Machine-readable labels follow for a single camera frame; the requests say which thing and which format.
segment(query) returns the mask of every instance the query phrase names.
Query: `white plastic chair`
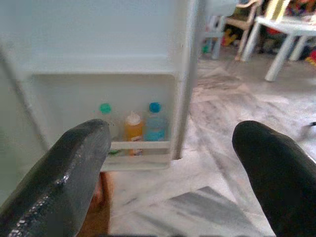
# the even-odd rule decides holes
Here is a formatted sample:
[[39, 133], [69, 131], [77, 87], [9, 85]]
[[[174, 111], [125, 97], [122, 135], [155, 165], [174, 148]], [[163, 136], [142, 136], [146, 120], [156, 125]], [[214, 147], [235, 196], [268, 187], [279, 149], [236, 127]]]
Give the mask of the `white plastic chair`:
[[[225, 16], [209, 16], [209, 19], [206, 24], [206, 28], [208, 29], [207, 32], [205, 32], [205, 39], [210, 41], [208, 51], [212, 51], [212, 59], [218, 59], [219, 57], [219, 51], [221, 48], [221, 42], [222, 42], [222, 37], [223, 37], [223, 29], [225, 26]], [[212, 43], [212, 39], [217, 38], [216, 43]]]
[[236, 60], [239, 60], [243, 49], [247, 43], [248, 34], [251, 26], [253, 25], [254, 16], [259, 6], [261, 6], [262, 0], [250, 0], [247, 4], [237, 4], [237, 8], [248, 8], [251, 7], [249, 15], [245, 20], [235, 19], [234, 17], [227, 17], [226, 24], [238, 27], [243, 30], [239, 49], [237, 52]]

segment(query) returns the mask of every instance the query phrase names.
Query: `clear bottle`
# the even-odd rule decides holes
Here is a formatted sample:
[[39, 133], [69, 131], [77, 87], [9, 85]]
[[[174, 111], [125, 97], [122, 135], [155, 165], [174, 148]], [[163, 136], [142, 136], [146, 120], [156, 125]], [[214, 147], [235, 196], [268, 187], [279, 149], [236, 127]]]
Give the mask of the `clear bottle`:
[[[143, 140], [143, 126], [140, 116], [133, 111], [126, 117], [125, 123], [125, 139], [130, 142], [138, 142]], [[128, 151], [130, 156], [140, 156], [142, 149], [132, 149]]]
[[114, 121], [113, 115], [111, 113], [112, 108], [110, 104], [101, 104], [99, 110], [102, 114], [102, 119], [109, 124], [111, 139], [117, 140], [119, 138], [119, 128], [117, 126], [117, 123]]
[[150, 114], [146, 119], [145, 141], [164, 141], [167, 128], [167, 119], [162, 115], [161, 105], [158, 102], [149, 105]]

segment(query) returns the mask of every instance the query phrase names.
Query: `yellow bottle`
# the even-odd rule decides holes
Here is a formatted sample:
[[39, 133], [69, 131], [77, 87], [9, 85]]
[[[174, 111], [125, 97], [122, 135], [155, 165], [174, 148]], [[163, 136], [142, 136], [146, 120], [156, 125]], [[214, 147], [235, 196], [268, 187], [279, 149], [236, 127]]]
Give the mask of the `yellow bottle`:
[[[131, 112], [126, 118], [125, 123], [125, 139], [129, 142], [139, 142], [143, 140], [143, 126], [140, 116]], [[130, 156], [140, 156], [143, 153], [142, 149], [132, 149], [128, 151]]]

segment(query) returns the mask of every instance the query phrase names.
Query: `refrigerator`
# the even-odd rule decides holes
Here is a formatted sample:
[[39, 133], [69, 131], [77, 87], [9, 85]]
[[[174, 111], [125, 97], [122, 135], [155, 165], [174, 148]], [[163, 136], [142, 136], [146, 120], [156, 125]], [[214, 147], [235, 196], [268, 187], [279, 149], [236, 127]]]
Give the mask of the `refrigerator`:
[[[114, 140], [111, 149], [122, 152], [108, 156], [102, 170], [168, 168], [181, 158], [205, 12], [230, 15], [235, 5], [235, 0], [2, 0], [1, 70], [14, 94], [2, 103], [12, 104], [12, 116], [25, 117], [18, 124], [12, 116], [2, 118], [11, 123], [5, 134], [15, 141], [12, 149], [22, 154], [15, 168], [24, 175], [66, 130], [102, 118], [102, 103], [112, 106], [122, 126], [130, 111], [144, 115], [151, 102], [159, 102], [167, 118], [165, 139]], [[143, 155], [128, 156], [123, 151], [129, 149], [143, 149]]]

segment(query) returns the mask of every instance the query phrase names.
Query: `marble floor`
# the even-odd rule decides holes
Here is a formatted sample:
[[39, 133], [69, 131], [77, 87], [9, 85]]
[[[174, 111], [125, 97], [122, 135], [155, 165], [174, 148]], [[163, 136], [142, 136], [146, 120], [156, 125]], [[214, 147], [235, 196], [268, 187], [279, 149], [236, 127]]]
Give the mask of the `marble floor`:
[[316, 158], [316, 68], [287, 62], [264, 81], [273, 56], [236, 62], [234, 48], [198, 63], [181, 160], [167, 170], [113, 172], [112, 234], [275, 236], [235, 155], [231, 138], [243, 120], [289, 135]]

